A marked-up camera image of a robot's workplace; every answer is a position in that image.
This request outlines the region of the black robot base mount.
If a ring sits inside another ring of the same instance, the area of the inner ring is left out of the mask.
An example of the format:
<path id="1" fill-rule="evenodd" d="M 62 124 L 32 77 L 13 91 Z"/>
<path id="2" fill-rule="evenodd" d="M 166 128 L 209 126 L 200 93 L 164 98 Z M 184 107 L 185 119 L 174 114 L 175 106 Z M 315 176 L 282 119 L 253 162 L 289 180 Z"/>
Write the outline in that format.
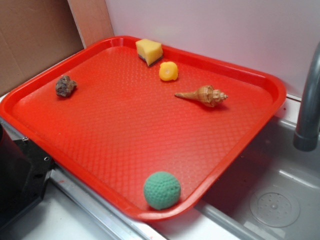
<path id="1" fill-rule="evenodd" d="M 32 140 L 13 140 L 0 127 L 0 228 L 39 204 L 52 157 Z"/>

